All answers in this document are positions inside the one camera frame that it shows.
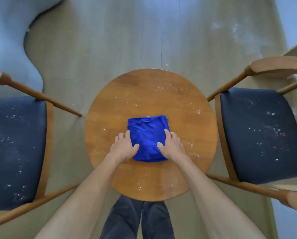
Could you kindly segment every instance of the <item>hand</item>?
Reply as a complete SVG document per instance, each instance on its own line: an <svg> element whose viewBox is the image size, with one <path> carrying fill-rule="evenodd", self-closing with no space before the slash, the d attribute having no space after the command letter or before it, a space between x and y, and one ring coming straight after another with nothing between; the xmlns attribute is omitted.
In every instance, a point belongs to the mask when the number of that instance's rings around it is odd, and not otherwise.
<svg viewBox="0 0 297 239"><path fill-rule="evenodd" d="M132 146L130 131L127 130L125 137L123 133L119 133L119 136L115 137L115 143L112 144L108 155L112 156L120 164L123 161L133 158L139 148L140 145L138 143L134 147Z"/></svg>
<svg viewBox="0 0 297 239"><path fill-rule="evenodd" d="M157 143L157 147L163 156L175 163L183 158L187 158L184 146L176 133L169 132L167 129L164 129L164 131L166 135L165 146L160 142Z"/></svg>

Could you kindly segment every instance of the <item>dark gray pants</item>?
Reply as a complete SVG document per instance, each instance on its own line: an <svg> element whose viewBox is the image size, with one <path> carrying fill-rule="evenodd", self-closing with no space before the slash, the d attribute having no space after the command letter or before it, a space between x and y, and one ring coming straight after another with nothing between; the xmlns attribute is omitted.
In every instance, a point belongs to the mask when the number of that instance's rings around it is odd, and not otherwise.
<svg viewBox="0 0 297 239"><path fill-rule="evenodd" d="M174 239L164 201L144 202L124 195L112 207L100 239L136 239L141 214L143 239Z"/></svg>

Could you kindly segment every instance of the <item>navy blue chair seat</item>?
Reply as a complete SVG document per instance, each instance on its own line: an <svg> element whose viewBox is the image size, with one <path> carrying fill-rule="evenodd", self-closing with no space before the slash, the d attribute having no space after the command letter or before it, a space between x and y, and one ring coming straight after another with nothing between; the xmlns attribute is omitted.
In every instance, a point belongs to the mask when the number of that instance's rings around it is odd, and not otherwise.
<svg viewBox="0 0 297 239"><path fill-rule="evenodd" d="M46 144L46 102L0 99L0 210L35 198Z"/></svg>
<svg viewBox="0 0 297 239"><path fill-rule="evenodd" d="M271 89L231 88L220 94L226 140L240 181L262 184L297 176L297 123Z"/></svg>

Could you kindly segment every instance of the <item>left hand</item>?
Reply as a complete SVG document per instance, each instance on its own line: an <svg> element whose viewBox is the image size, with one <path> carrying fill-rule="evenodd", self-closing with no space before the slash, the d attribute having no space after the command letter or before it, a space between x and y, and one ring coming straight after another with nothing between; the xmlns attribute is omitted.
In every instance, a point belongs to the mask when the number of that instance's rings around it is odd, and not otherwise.
<svg viewBox="0 0 297 239"><path fill-rule="evenodd" d="M109 152L109 156L112 156L118 164L123 161L127 161L137 153L140 145L137 143L132 146L130 131L127 130L125 133L125 137L123 133L119 133L119 136L115 137L115 143L112 144Z"/></svg>

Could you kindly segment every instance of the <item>forearm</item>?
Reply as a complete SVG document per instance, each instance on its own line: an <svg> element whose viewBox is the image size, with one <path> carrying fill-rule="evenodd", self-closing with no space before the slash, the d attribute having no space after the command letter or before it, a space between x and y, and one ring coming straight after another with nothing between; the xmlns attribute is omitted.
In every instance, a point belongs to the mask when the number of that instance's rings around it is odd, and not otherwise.
<svg viewBox="0 0 297 239"><path fill-rule="evenodd" d="M177 163L211 239L266 239L256 225L186 157Z"/></svg>
<svg viewBox="0 0 297 239"><path fill-rule="evenodd" d="M35 239L89 238L118 165L109 155L79 185Z"/></svg>

